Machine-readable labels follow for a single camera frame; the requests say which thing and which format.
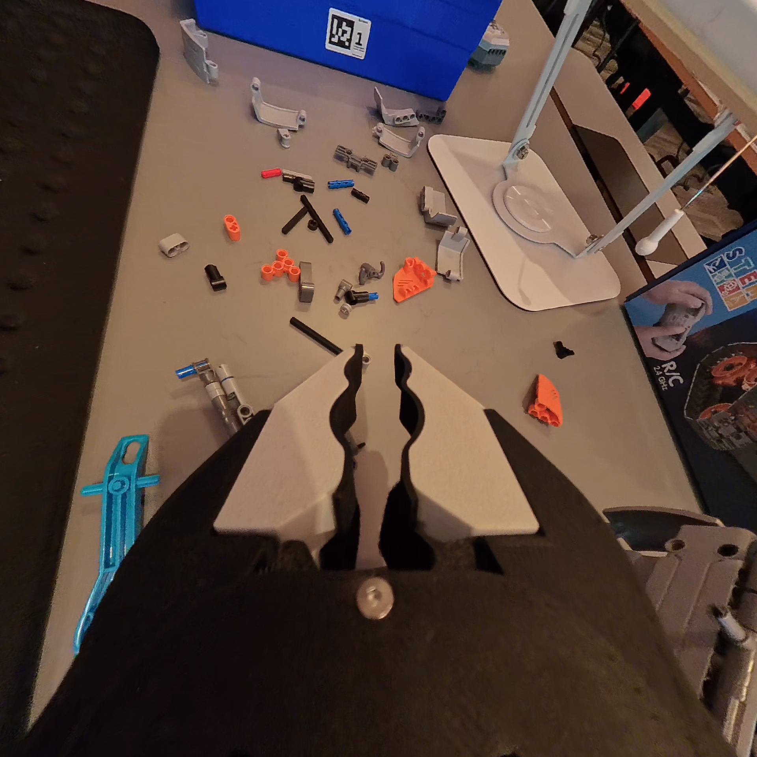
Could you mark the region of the black studded foam mat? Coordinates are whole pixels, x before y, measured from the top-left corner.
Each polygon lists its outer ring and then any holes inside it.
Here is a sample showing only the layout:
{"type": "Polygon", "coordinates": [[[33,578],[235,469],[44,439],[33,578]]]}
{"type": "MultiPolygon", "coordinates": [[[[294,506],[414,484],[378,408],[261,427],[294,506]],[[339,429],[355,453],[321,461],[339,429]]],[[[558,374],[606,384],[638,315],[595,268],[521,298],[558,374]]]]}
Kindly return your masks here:
{"type": "Polygon", "coordinates": [[[92,2],[1,4],[1,727],[25,731],[159,48],[92,2]]]}

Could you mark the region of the light blue separator tool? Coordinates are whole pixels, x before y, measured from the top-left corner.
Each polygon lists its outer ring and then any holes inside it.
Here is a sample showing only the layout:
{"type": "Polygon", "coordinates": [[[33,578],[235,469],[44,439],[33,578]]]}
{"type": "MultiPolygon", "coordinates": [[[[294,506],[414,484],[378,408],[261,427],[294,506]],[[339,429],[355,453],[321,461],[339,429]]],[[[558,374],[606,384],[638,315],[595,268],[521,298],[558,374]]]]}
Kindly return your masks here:
{"type": "Polygon", "coordinates": [[[148,445],[147,434],[121,438],[104,468],[101,482],[84,486],[80,491],[83,497],[100,497],[101,525],[99,572],[73,635],[74,656],[78,655],[118,568],[142,530],[144,492],[160,482],[159,475],[145,473],[148,445]]]}

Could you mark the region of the white stand with wooden tray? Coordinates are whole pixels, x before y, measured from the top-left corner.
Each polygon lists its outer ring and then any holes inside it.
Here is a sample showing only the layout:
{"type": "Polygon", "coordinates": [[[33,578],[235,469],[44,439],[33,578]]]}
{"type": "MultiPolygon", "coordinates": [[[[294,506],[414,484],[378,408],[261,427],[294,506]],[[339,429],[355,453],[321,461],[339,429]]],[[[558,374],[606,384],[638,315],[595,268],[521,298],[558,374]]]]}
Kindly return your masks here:
{"type": "MultiPolygon", "coordinates": [[[[588,60],[572,50],[591,2],[566,2],[556,39],[541,15],[531,12],[525,25],[517,11],[532,2],[502,2],[509,51],[495,74],[486,101],[468,112],[470,136],[436,134],[428,150],[449,194],[461,212],[503,295],[530,311],[615,298],[623,285],[640,287],[640,271],[625,243],[622,226],[591,178],[584,159],[559,114],[556,95],[573,94],[562,105],[576,105],[578,115],[611,124],[610,94],[597,72],[571,78],[565,62],[588,60]],[[497,212],[499,184],[532,187],[531,196],[556,212],[559,232],[582,232],[600,241],[578,257],[553,242],[531,241],[511,229],[497,212]]],[[[755,2],[625,2],[629,12],[658,38],[664,49],[705,85],[719,102],[715,124],[744,123],[755,131],[755,52],[747,63],[724,53],[725,24],[748,20],[755,31],[755,2]]]]}

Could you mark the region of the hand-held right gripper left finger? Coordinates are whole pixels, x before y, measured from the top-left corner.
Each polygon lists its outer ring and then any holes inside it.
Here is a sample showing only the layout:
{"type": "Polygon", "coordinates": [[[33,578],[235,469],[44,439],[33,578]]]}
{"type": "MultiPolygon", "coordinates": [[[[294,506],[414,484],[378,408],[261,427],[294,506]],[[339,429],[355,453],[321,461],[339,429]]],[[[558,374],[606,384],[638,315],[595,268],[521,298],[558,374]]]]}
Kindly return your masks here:
{"type": "Polygon", "coordinates": [[[322,548],[351,529],[357,512],[354,454],[364,347],[334,357],[278,401],[213,524],[322,548]]]}

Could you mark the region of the blue bin with white label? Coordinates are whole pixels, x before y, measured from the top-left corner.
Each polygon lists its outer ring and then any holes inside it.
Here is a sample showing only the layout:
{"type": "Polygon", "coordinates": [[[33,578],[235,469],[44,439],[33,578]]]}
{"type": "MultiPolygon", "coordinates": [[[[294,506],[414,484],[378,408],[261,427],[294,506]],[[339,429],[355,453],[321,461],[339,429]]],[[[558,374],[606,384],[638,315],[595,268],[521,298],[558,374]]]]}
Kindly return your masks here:
{"type": "Polygon", "coordinates": [[[449,99],[501,1],[194,1],[200,27],[449,99]]]}

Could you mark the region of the dark grey connector cluster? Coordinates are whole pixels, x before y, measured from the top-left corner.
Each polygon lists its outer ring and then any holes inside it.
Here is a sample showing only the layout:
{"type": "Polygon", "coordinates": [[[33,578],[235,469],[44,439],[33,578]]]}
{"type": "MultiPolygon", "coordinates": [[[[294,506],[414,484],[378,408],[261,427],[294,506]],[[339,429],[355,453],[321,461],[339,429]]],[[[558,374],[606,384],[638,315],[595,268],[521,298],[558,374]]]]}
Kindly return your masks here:
{"type": "Polygon", "coordinates": [[[334,159],[349,170],[353,170],[355,173],[363,173],[368,176],[374,176],[378,167],[375,160],[366,156],[358,155],[350,148],[343,145],[336,146],[334,159]]]}

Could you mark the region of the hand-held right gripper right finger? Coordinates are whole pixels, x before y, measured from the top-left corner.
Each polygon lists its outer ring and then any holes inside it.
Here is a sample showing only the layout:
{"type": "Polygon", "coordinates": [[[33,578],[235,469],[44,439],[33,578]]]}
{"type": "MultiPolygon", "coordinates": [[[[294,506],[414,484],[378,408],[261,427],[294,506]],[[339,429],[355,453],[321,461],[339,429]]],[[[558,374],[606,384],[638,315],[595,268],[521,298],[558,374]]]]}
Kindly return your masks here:
{"type": "Polygon", "coordinates": [[[448,543],[535,535],[539,523],[485,408],[406,345],[394,349],[408,434],[399,484],[411,532],[448,543]]]}

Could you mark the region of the black long axle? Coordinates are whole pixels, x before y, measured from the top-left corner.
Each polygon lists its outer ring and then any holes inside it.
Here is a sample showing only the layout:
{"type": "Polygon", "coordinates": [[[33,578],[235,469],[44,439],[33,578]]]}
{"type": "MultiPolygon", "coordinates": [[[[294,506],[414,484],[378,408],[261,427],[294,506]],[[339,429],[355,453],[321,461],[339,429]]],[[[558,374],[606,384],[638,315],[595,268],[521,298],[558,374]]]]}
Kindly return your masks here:
{"type": "Polygon", "coordinates": [[[337,346],[335,343],[327,339],[325,336],[318,333],[316,330],[303,323],[296,317],[290,317],[289,324],[301,335],[307,337],[318,346],[325,349],[331,355],[339,355],[343,352],[343,349],[337,346]]]}
{"type": "Polygon", "coordinates": [[[316,223],[318,231],[322,234],[326,242],[329,244],[333,244],[334,237],[332,233],[329,231],[325,222],[322,220],[320,215],[317,213],[317,211],[313,207],[313,204],[308,199],[307,194],[300,194],[300,203],[304,206],[304,209],[310,216],[310,219],[316,223]]]}

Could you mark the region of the blue printed cardboard box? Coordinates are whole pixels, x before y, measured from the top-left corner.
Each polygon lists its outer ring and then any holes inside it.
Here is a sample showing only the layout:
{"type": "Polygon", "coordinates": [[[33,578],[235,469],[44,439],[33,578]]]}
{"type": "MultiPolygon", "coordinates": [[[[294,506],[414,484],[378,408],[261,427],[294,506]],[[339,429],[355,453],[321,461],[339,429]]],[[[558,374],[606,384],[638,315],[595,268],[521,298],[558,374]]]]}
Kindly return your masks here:
{"type": "Polygon", "coordinates": [[[623,304],[704,512],[756,526],[756,222],[623,304]]]}

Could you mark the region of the grey toy actuator assembly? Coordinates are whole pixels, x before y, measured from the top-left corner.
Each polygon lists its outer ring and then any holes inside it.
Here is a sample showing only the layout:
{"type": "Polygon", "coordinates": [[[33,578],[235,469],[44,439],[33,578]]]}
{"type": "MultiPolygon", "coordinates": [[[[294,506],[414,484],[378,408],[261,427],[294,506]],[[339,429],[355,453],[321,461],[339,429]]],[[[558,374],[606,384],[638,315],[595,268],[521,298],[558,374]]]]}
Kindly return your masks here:
{"type": "Polygon", "coordinates": [[[180,380],[198,377],[229,438],[252,420],[254,409],[244,398],[228,365],[213,365],[207,358],[175,370],[180,380]]]}

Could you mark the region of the light grey curved panel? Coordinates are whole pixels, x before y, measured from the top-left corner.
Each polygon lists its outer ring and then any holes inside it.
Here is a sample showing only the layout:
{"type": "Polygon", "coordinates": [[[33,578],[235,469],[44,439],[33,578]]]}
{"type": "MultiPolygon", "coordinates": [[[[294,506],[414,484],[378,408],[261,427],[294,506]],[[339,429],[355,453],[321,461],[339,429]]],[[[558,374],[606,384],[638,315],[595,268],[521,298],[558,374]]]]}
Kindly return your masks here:
{"type": "Polygon", "coordinates": [[[373,128],[373,135],[381,146],[389,152],[405,158],[413,157],[425,137],[424,127],[419,127],[416,130],[411,129],[411,132],[409,138],[404,138],[383,123],[376,124],[373,128]]]}
{"type": "Polygon", "coordinates": [[[195,19],[179,22],[183,39],[183,53],[186,62],[195,74],[206,84],[216,85],[219,81],[218,65],[207,57],[208,38],[195,19]]]}
{"type": "Polygon", "coordinates": [[[257,77],[251,80],[251,107],[257,121],[270,127],[297,132],[307,124],[305,110],[282,108],[266,102],[257,77]]]}
{"type": "Polygon", "coordinates": [[[388,108],[384,103],[378,87],[374,87],[375,107],[378,115],[387,126],[418,127],[420,125],[417,113],[412,108],[388,108]]]}
{"type": "Polygon", "coordinates": [[[430,185],[420,191],[419,209],[426,225],[448,229],[457,224],[457,216],[447,212],[445,194],[430,185]]]}
{"type": "Polygon", "coordinates": [[[436,272],[448,282],[461,282],[464,279],[463,260],[470,243],[468,229],[454,226],[445,230],[438,243],[436,272]]]}

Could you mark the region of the grey tracked toy robot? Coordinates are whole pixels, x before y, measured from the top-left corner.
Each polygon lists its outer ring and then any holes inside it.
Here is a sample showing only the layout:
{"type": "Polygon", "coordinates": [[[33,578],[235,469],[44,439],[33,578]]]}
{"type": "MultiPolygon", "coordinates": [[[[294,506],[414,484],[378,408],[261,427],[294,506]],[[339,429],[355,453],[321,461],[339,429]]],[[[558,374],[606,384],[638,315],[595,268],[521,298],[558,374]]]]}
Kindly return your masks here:
{"type": "Polygon", "coordinates": [[[603,514],[695,695],[736,754],[755,755],[755,534],[683,509],[603,514]]]}

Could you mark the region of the orange T-shaped connector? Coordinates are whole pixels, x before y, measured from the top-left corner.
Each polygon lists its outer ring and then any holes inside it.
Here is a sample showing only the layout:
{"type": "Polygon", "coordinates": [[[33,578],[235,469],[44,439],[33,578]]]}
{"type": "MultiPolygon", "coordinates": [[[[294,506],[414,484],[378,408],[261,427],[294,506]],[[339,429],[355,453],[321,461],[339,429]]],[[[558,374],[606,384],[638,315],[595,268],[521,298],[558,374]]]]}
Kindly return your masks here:
{"type": "Polygon", "coordinates": [[[300,275],[300,268],[284,248],[278,248],[274,260],[260,268],[260,279],[264,282],[283,278],[289,282],[298,283],[300,275]]]}

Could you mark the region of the orange angled panel piece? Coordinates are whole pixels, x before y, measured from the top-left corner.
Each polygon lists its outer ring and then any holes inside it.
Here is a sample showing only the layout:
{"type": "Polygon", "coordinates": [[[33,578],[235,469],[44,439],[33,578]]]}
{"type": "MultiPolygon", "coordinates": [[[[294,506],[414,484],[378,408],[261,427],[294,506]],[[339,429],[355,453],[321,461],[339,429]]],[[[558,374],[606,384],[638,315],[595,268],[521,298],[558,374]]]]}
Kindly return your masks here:
{"type": "Polygon", "coordinates": [[[418,257],[407,257],[393,275],[392,293],[396,303],[402,303],[430,289],[437,272],[418,257]]]}
{"type": "Polygon", "coordinates": [[[524,411],[536,421],[551,428],[563,425],[563,408],[554,383],[538,373],[531,381],[523,400],[524,411]]]}

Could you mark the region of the grey motor block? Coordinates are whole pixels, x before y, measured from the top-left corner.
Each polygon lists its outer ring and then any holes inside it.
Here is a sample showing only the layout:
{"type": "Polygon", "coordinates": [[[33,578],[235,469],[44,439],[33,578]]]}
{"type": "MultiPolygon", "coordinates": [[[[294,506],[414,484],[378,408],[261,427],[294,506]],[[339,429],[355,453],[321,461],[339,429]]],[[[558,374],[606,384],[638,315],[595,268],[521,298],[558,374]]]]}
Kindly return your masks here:
{"type": "Polygon", "coordinates": [[[468,59],[468,65],[492,70],[499,66],[509,49],[509,35],[496,21],[491,21],[476,49],[468,59]]]}

